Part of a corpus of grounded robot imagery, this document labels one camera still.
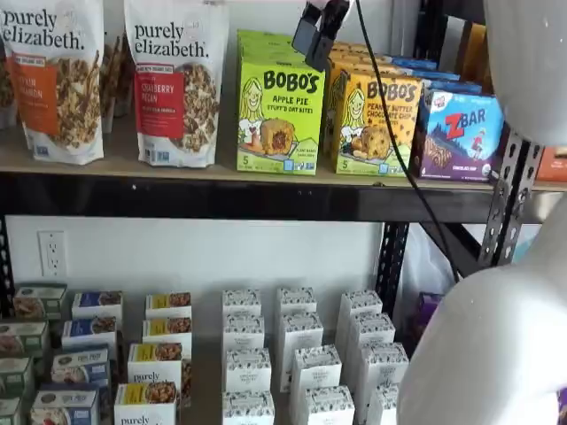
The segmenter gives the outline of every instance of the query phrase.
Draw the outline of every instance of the yellow label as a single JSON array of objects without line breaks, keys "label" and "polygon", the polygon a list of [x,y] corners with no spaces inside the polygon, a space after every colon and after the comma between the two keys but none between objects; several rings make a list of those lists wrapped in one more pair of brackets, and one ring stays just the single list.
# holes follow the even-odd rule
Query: yellow label
[{"label": "yellow label", "polygon": [[150,335],[166,335],[167,319],[153,319],[150,321]]},{"label": "yellow label", "polygon": [[147,383],[129,383],[124,393],[125,405],[145,405],[145,390]]},{"label": "yellow label", "polygon": [[155,361],[155,344],[140,344],[136,347],[136,361]]}]

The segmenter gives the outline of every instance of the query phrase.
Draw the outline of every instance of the white box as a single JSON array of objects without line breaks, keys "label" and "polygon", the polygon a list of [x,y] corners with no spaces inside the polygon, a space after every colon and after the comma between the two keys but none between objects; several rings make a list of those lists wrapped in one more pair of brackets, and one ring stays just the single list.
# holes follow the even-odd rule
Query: white box
[{"label": "white box", "polygon": [[354,403],[348,388],[312,388],[301,399],[298,425],[350,425],[353,423]]},{"label": "white box", "polygon": [[114,317],[117,329],[122,330],[123,299],[119,290],[78,292],[74,296],[71,314],[73,319]]},{"label": "white box", "polygon": [[260,316],[262,303],[259,290],[224,290],[222,292],[222,315],[250,314]]},{"label": "white box", "polygon": [[189,317],[150,319],[144,321],[142,342],[144,344],[181,344],[182,357],[191,359],[192,324]]},{"label": "white box", "polygon": [[279,352],[276,353],[278,385],[289,392],[293,353],[299,348],[319,347],[322,343],[322,324],[317,313],[298,313],[282,316],[279,331]]},{"label": "white box", "polygon": [[267,348],[227,351],[225,391],[269,391],[271,379],[272,364]]},{"label": "white box", "polygon": [[385,313],[360,313],[351,317],[349,342],[346,350],[344,375],[351,392],[356,390],[358,378],[357,359],[361,347],[372,340],[377,343],[393,343],[396,328]]},{"label": "white box", "polygon": [[116,393],[114,423],[175,425],[176,396],[172,382],[122,383]]},{"label": "white box", "polygon": [[366,425],[396,425],[398,385],[380,385],[372,391]]},{"label": "white box", "polygon": [[358,386],[354,393],[356,418],[359,424],[366,423],[372,391],[385,383],[401,383],[409,359],[401,344],[372,344],[362,348],[362,363],[359,367]]},{"label": "white box", "polygon": [[300,400],[310,388],[337,387],[342,367],[335,345],[300,348],[293,356],[291,372],[291,422],[299,421]]},{"label": "white box", "polygon": [[381,312],[382,301],[374,290],[354,290],[341,296],[335,346],[343,361],[346,361],[346,343],[348,342],[351,317],[359,313],[378,314]]},{"label": "white box", "polygon": [[146,319],[167,319],[168,317],[192,317],[190,292],[154,294],[145,298]]},{"label": "white box", "polygon": [[222,393],[222,425],[273,425],[275,416],[269,391]]}]

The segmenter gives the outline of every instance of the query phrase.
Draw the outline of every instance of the green product box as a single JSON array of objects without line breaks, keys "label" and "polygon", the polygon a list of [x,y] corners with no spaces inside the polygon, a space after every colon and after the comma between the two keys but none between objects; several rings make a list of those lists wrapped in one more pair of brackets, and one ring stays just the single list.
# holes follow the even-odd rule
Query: green product box
[{"label": "green product box", "polygon": [[237,169],[313,175],[325,74],[293,51],[258,53],[239,58]]}]

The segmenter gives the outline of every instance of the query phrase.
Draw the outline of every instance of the orange label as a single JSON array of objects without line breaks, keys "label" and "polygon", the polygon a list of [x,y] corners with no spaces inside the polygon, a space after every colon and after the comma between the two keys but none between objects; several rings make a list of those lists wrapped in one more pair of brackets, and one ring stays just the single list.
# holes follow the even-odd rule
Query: orange label
[{"label": "orange label", "polygon": [[10,74],[19,113],[26,127],[48,135],[58,135],[57,68],[45,58],[10,57]]}]

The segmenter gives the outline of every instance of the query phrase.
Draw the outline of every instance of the cranberry pecan granola bag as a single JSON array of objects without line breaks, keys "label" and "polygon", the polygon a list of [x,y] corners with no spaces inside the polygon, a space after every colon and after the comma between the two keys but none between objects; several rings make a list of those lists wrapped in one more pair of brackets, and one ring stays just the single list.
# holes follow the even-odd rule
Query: cranberry pecan granola bag
[{"label": "cranberry pecan granola bag", "polygon": [[34,158],[102,158],[102,0],[0,0],[0,30]]},{"label": "cranberry pecan granola bag", "polygon": [[229,15],[221,3],[125,0],[136,63],[139,159],[153,166],[213,164]]}]

